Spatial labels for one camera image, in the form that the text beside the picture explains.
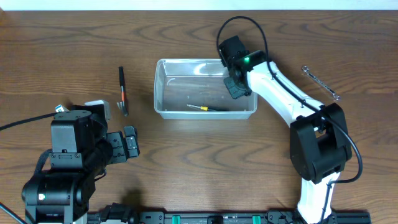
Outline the slim yellow black screwdriver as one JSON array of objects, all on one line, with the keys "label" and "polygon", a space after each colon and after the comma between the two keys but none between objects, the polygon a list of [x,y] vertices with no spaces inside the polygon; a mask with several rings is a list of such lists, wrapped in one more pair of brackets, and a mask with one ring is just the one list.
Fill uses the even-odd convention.
[{"label": "slim yellow black screwdriver", "polygon": [[190,108],[195,108],[197,110],[201,110],[201,111],[219,111],[219,112],[224,112],[224,111],[228,111],[227,109],[221,109],[221,108],[214,108],[214,107],[209,107],[209,106],[198,106],[198,105],[191,105],[191,104],[187,104],[188,107]]}]

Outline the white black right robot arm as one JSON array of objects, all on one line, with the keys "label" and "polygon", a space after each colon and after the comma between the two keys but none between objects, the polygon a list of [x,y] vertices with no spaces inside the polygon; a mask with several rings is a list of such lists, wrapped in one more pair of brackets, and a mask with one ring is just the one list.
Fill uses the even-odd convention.
[{"label": "white black right robot arm", "polygon": [[261,50],[221,49],[219,54],[229,71],[224,82],[231,96],[257,93],[288,125],[290,160],[302,180],[298,214],[305,223],[325,221],[333,189],[354,149],[343,109],[304,93]]}]

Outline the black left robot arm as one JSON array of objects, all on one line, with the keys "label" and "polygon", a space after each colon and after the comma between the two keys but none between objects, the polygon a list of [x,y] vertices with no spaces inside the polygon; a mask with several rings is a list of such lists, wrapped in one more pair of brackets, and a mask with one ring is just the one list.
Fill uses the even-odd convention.
[{"label": "black left robot arm", "polygon": [[106,166],[126,162],[140,154],[137,129],[108,132],[109,107],[74,105],[55,113],[50,125],[52,148],[38,160],[22,189],[27,223],[135,223],[133,211],[108,205],[89,213],[89,200]]}]

